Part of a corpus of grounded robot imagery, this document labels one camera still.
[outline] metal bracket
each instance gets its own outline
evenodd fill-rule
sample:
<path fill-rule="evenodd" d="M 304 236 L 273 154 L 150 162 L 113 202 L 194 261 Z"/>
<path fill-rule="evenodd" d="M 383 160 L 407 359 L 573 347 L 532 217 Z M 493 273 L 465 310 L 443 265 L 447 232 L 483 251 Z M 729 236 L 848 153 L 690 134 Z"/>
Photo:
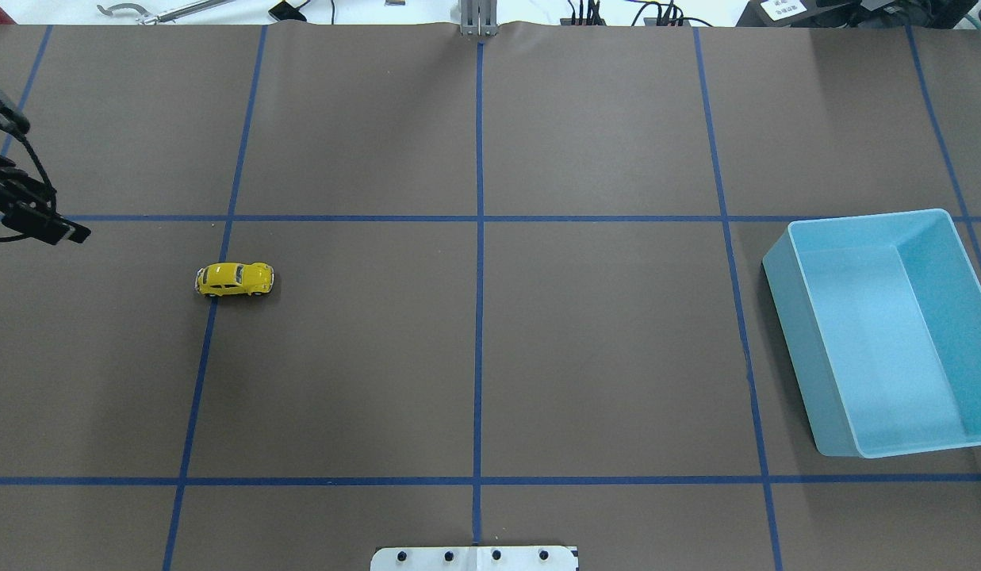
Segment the metal bracket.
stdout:
<path fill-rule="evenodd" d="M 107 16 L 113 16 L 113 12 L 118 10 L 135 10 L 138 12 L 138 14 L 141 14 L 141 17 L 137 19 L 137 22 L 140 23 L 140 25 L 156 25 L 156 23 L 175 21 L 175 19 L 182 18 L 183 16 L 196 14 L 202 10 L 208 10 L 209 8 L 214 8 L 215 6 L 227 4 L 232 1 L 233 0 L 199 0 L 197 2 L 185 4 L 181 7 L 174 8 L 173 10 L 167 10 L 154 15 L 150 14 L 150 12 L 140 4 L 116 4 L 116 6 L 110 6 L 109 8 L 103 8 L 102 6 L 96 4 L 95 7 Z"/>
<path fill-rule="evenodd" d="M 497 35 L 497 0 L 458 0 L 463 36 Z"/>
<path fill-rule="evenodd" d="M 370 571 L 578 571 L 578 548 L 568 546 L 444 546 L 384 548 Z"/>

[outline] toy car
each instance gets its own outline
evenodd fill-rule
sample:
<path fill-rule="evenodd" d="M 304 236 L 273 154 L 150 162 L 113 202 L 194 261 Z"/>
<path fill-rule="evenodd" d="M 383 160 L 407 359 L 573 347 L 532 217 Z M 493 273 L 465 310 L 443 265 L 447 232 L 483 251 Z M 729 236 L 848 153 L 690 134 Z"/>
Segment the toy car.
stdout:
<path fill-rule="evenodd" d="M 197 271 L 194 289 L 205 297 L 261 296 L 275 285 L 275 270 L 265 263 L 218 263 Z"/>

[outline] blue tape line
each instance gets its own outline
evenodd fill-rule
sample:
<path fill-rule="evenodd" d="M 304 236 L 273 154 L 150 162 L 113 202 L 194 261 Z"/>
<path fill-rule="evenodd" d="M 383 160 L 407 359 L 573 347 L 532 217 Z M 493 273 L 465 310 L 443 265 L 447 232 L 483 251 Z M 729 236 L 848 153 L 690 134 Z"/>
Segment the blue tape line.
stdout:
<path fill-rule="evenodd" d="M 236 199 L 240 197 L 240 179 L 243 177 L 243 158 L 247 155 L 247 140 L 251 137 L 251 121 L 254 120 L 254 101 L 258 97 L 258 79 L 261 76 L 261 62 L 265 55 L 265 40 L 268 39 L 268 26 L 262 26 L 258 39 L 258 57 L 254 61 L 254 76 L 251 77 L 251 95 L 247 98 L 247 112 L 243 115 L 243 133 L 240 134 L 240 151 L 236 153 L 236 170 L 233 172 L 233 187 L 229 194 L 226 228 L 222 232 L 222 248 L 219 261 L 225 261 L 229 251 L 229 236 L 233 229 L 233 216 L 236 214 Z"/>
<path fill-rule="evenodd" d="M 102 221 L 102 223 L 197 223 L 198 221 L 227 221 L 236 223 L 477 223 L 480 217 L 469 214 L 65 214 L 70 220 Z M 791 223 L 794 220 L 822 220 L 806 214 L 730 214 L 730 223 Z M 487 214 L 482 220 L 494 223 L 722 223 L 723 218 L 709 214 Z M 957 223 L 972 221 L 980 224 L 981 217 L 954 216 Z"/>
<path fill-rule="evenodd" d="M 476 334 L 473 364 L 473 545 L 483 536 L 483 43 L 476 44 Z"/>
<path fill-rule="evenodd" d="M 167 548 L 163 556 L 163 571 L 170 570 L 172 565 L 172 554 L 176 545 L 176 531 L 179 529 L 179 513 L 183 506 L 183 489 L 186 487 L 186 473 L 190 468 L 190 451 L 194 448 L 194 433 L 197 427 L 197 413 L 201 409 L 201 391 L 205 386 L 205 372 L 208 369 L 208 351 L 212 343 L 212 330 L 215 328 L 215 314 L 218 311 L 219 301 L 212 300 L 208 307 L 208 323 L 205 326 L 205 337 L 201 341 L 201 360 L 197 363 L 197 380 L 194 384 L 194 396 L 190 398 L 190 415 L 186 422 L 186 436 L 183 437 L 183 456 L 179 464 L 179 477 L 176 480 L 176 491 L 174 494 L 174 509 L 170 517 L 170 534 L 167 535 Z"/>
<path fill-rule="evenodd" d="M 924 66 L 921 65 L 921 54 L 917 49 L 917 40 L 914 37 L 914 29 L 906 26 L 906 39 L 910 41 L 910 54 L 914 57 L 914 68 L 917 69 L 917 80 L 921 83 L 921 95 L 924 95 L 924 106 L 928 110 L 928 117 L 931 119 L 931 127 L 937 138 L 937 147 L 941 149 L 942 159 L 945 160 L 945 169 L 948 171 L 948 178 L 952 183 L 952 190 L 955 191 L 955 198 L 959 202 L 959 209 L 962 217 L 965 218 L 966 232 L 969 235 L 969 243 L 973 246 L 973 254 L 976 256 L 977 263 L 980 264 L 981 273 L 981 249 L 980 242 L 976 239 L 976 230 L 973 230 L 973 223 L 969 217 L 969 207 L 966 206 L 966 199 L 962 195 L 962 187 L 959 186 L 959 178 L 955 174 L 955 167 L 952 165 L 952 156 L 948 152 L 948 145 L 945 144 L 945 137 L 941 132 L 941 126 L 937 123 L 937 115 L 933 111 L 931 94 L 928 91 L 928 83 L 924 77 Z"/>
<path fill-rule="evenodd" d="M 21 91 L 21 100 L 18 102 L 18 111 L 25 111 L 25 103 L 29 101 L 29 94 L 33 92 L 33 83 L 36 82 L 36 73 L 40 71 L 40 63 L 43 62 L 43 55 L 45 54 L 45 47 L 49 43 L 49 35 L 52 33 L 52 25 L 47 26 L 47 30 L 43 35 L 43 40 L 40 42 L 40 48 L 36 52 L 36 58 L 33 60 L 33 69 L 29 72 L 29 79 L 25 81 L 25 88 Z M 4 145 L 0 147 L 1 155 L 7 156 L 8 150 L 11 149 L 11 135 L 8 134 L 4 137 Z"/>
<path fill-rule="evenodd" d="M 189 477 L 190 485 L 275 485 L 275 487 L 378 487 L 379 485 L 472 485 L 464 477 Z"/>
<path fill-rule="evenodd" d="M 229 249 L 229 237 L 232 234 L 233 214 L 236 212 L 236 199 L 240 195 L 240 175 L 243 173 L 243 157 L 247 153 L 247 138 L 251 134 L 251 119 L 254 116 L 254 101 L 258 91 L 258 79 L 261 76 L 261 62 L 265 55 L 265 39 L 268 37 L 268 26 L 261 26 L 261 36 L 258 39 L 258 55 L 254 62 L 254 75 L 251 76 L 251 93 L 247 97 L 247 113 L 243 119 L 243 134 L 240 135 L 240 151 L 236 158 L 236 172 L 233 173 L 232 192 L 229 195 L 229 210 L 226 228 L 222 234 L 222 246 L 219 248 L 219 261 L 224 261 Z M 183 507 L 183 491 L 186 487 L 186 474 L 190 468 L 190 451 L 194 448 L 194 434 L 197 429 L 197 412 L 201 408 L 201 391 L 205 386 L 205 372 L 208 369 L 208 354 L 212 343 L 212 331 L 215 328 L 215 315 L 218 311 L 218 299 L 213 299 L 208 307 L 208 323 L 205 326 L 205 337 L 201 343 L 201 361 L 197 364 L 197 380 L 194 385 L 194 397 L 190 399 L 190 418 L 186 425 L 186 437 L 183 439 L 183 456 L 179 464 L 179 481 L 174 495 L 174 510 L 170 517 L 170 534 L 167 536 L 167 548 L 163 555 L 163 571 L 170 571 L 172 554 L 176 546 L 176 531 L 179 529 L 179 516 Z"/>
<path fill-rule="evenodd" d="M 839 473 L 772 476 L 487 476 L 480 485 L 774 485 L 962 483 L 981 481 L 981 473 Z M 19 477 L 0 476 L 0 485 L 120 485 L 174 487 L 178 477 Z M 185 487 L 389 487 L 389 485 L 474 485 L 460 477 L 188 477 Z"/>
<path fill-rule="evenodd" d="M 483 485 L 726 485 L 761 484 L 760 476 L 487 476 Z"/>
<path fill-rule="evenodd" d="M 715 192 L 719 196 L 719 216 L 722 217 L 722 238 L 726 242 L 726 261 L 730 265 L 730 282 L 734 291 L 734 307 L 737 310 L 737 330 L 741 346 L 744 348 L 744 362 L 747 366 L 748 393 L 751 399 L 751 420 L 754 425 L 754 440 L 758 450 L 758 464 L 764 478 L 762 490 L 765 495 L 765 516 L 768 520 L 768 535 L 772 542 L 772 559 L 776 571 L 783 570 L 783 555 L 780 552 L 779 525 L 776 524 L 776 506 L 772 502 L 772 486 L 768 483 L 768 460 L 765 456 L 765 436 L 761 426 L 761 411 L 758 408 L 758 390 L 754 382 L 754 366 L 751 363 L 751 346 L 748 343 L 747 325 L 744 321 L 744 303 L 741 300 L 740 279 L 737 274 L 737 260 L 734 257 L 733 236 L 730 234 L 730 217 L 726 208 L 726 191 L 722 185 L 722 169 L 719 167 L 719 149 L 715 144 L 715 127 L 712 124 L 712 108 L 708 97 L 708 84 L 705 79 L 705 60 L 701 52 L 701 37 L 698 29 L 691 29 L 694 36 L 694 52 L 698 61 L 698 80 L 701 86 L 701 101 L 705 109 L 705 129 L 708 131 L 708 149 L 712 156 L 712 174 L 715 176 Z"/>
<path fill-rule="evenodd" d="M 475 223 L 477 217 L 451 214 L 236 214 L 233 220 L 304 221 L 305 223 Z"/>
<path fill-rule="evenodd" d="M 914 483 L 915 481 L 981 481 L 981 473 L 843 473 L 806 476 L 770 476 L 773 484 L 875 484 Z"/>
<path fill-rule="evenodd" d="M 0 485 L 176 485 L 175 477 L 1 477 Z"/>
<path fill-rule="evenodd" d="M 707 214 L 603 214 L 603 216 L 539 216 L 538 214 L 504 214 L 504 216 L 487 216 L 483 220 L 488 223 L 718 223 L 721 217 Z"/>

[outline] white label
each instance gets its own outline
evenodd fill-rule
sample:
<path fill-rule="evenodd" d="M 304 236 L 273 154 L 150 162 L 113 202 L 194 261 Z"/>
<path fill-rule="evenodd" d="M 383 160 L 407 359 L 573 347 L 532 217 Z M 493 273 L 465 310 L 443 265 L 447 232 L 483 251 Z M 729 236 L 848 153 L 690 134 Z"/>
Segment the white label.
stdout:
<path fill-rule="evenodd" d="M 761 3 L 761 7 L 765 8 L 766 14 L 773 21 L 780 21 L 807 11 L 801 0 L 765 0 Z"/>

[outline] metal clamp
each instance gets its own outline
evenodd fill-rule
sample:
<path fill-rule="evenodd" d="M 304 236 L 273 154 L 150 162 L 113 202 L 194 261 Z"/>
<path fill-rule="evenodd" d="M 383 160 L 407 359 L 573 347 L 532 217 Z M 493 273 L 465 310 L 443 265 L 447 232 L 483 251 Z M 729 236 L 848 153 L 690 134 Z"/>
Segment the metal clamp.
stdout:
<path fill-rule="evenodd" d="M 497 0 L 458 0 L 463 36 L 497 35 Z"/>
<path fill-rule="evenodd" d="M 200 0 L 199 2 L 192 2 L 190 4 L 183 5 L 178 8 L 172 8 L 172 10 L 167 10 L 160 12 L 158 14 L 152 14 L 140 4 L 116 4 L 110 6 L 109 8 L 103 8 L 102 6 L 96 4 L 95 7 L 99 9 L 100 12 L 107 16 L 112 16 L 114 11 L 117 10 L 135 10 L 141 17 L 137 19 L 140 25 L 156 25 L 156 23 L 165 23 L 168 21 L 175 21 L 175 19 L 182 18 L 183 16 L 196 14 L 202 10 L 208 10 L 209 8 L 214 8 L 222 4 L 228 4 L 232 0 Z"/>

